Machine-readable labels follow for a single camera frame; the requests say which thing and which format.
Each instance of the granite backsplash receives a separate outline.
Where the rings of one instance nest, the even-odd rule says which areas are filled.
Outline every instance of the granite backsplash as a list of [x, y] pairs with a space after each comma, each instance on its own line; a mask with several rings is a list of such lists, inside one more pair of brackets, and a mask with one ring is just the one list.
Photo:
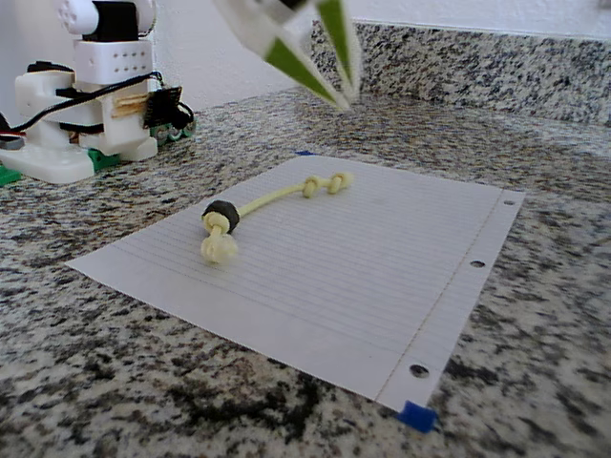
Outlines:
[[[611, 127], [611, 41], [357, 23], [364, 92]], [[312, 56], [334, 82], [320, 23]]]

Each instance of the granite countertop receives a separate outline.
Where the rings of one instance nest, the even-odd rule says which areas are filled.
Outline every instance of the granite countertop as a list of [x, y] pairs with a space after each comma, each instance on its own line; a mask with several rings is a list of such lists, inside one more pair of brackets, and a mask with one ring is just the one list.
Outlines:
[[[200, 114], [158, 156], [0, 189], [0, 456], [608, 456], [611, 130], [300, 90]], [[430, 406], [388, 409], [102, 286], [64, 262], [300, 150], [528, 196]]]

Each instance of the paper hole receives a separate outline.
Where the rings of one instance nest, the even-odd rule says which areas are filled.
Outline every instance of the paper hole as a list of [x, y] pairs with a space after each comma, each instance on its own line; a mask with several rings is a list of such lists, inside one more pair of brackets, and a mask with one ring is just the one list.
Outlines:
[[426, 379], [430, 375], [429, 370], [420, 364], [412, 364], [410, 366], [410, 372], [416, 379]]

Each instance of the notebook paper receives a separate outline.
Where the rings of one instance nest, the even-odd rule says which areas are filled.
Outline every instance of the notebook paper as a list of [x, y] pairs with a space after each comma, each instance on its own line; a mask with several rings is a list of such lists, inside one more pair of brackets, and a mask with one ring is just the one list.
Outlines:
[[[277, 200], [240, 222], [236, 258], [219, 265], [201, 257], [200, 216], [212, 200], [241, 206], [335, 172], [352, 172], [354, 184], [335, 196], [322, 189]], [[401, 410], [407, 400], [429, 400], [523, 197], [303, 156], [68, 265]], [[415, 364], [428, 373], [414, 372]]]

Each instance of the white wall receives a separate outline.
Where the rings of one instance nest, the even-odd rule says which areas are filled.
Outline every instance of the white wall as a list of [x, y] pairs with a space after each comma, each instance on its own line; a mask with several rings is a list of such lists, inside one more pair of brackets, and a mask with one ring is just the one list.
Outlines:
[[52, 0], [0, 0], [0, 112], [10, 124], [17, 111], [14, 80], [36, 60], [71, 66], [73, 41], [55, 18]]
[[492, 31], [611, 38], [601, 0], [352, 0], [353, 16]]
[[[358, 20], [611, 38], [600, 0], [347, 0]], [[158, 0], [159, 68], [195, 109], [278, 91], [292, 82], [242, 48], [211, 0]], [[291, 29], [307, 33], [313, 14]]]

